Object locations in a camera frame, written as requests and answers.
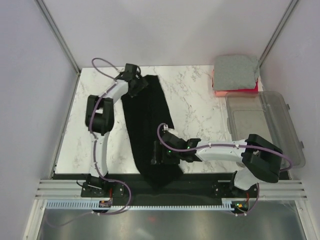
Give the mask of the black t-shirt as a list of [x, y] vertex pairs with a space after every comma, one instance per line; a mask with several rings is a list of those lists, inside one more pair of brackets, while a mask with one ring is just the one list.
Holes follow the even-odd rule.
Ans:
[[131, 97], [121, 97], [126, 129], [135, 166], [144, 180], [158, 190], [183, 175], [176, 164], [152, 165], [157, 128], [165, 123], [174, 128], [164, 91], [157, 75], [146, 75], [148, 86]]

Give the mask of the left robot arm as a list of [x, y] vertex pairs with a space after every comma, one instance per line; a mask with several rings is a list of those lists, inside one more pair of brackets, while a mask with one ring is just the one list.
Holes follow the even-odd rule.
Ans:
[[84, 189], [92, 194], [104, 197], [109, 194], [110, 183], [107, 166], [108, 138], [115, 124], [115, 103], [124, 95], [135, 97], [148, 86], [141, 74], [141, 68], [127, 63], [124, 70], [113, 78], [112, 85], [101, 95], [89, 95], [87, 98], [85, 125], [91, 134], [92, 164]]

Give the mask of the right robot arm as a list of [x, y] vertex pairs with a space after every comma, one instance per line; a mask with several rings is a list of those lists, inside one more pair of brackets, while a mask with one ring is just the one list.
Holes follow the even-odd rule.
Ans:
[[259, 183], [277, 183], [280, 179], [283, 152], [257, 134], [232, 142], [205, 142], [199, 138], [184, 140], [166, 130], [154, 142], [152, 165], [179, 165], [205, 161], [242, 163], [243, 169], [232, 174], [229, 191], [243, 197]]

